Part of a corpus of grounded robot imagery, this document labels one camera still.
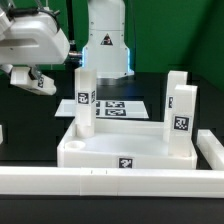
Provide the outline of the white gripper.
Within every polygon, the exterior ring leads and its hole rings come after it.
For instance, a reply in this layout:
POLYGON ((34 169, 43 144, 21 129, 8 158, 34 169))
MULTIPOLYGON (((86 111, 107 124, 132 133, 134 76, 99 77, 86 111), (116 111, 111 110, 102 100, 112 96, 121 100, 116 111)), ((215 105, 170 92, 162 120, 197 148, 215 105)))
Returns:
POLYGON ((0 12, 0 71, 11 75, 14 65, 32 65, 30 73, 39 80, 42 71, 37 65, 62 64, 70 45, 62 29, 47 14, 23 16, 10 20, 0 12))

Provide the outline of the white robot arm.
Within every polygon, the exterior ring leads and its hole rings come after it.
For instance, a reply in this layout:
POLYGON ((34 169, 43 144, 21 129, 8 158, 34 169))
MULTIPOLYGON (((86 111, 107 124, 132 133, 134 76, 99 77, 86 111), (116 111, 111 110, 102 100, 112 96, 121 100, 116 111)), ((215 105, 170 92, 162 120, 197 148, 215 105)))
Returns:
POLYGON ((33 7, 16 7, 13 0, 0 0, 0 71, 7 76, 15 66, 26 65, 38 79, 38 65, 62 64, 68 56, 59 11, 35 2, 33 7))

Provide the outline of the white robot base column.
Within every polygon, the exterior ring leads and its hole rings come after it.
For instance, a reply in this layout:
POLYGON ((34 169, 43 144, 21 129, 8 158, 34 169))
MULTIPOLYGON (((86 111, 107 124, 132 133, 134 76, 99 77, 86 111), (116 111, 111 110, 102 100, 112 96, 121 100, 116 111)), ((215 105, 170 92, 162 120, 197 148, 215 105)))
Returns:
POLYGON ((96 69, 99 79, 132 76, 130 50, 125 44, 123 0, 88 0, 88 41, 82 48, 82 66, 96 69))

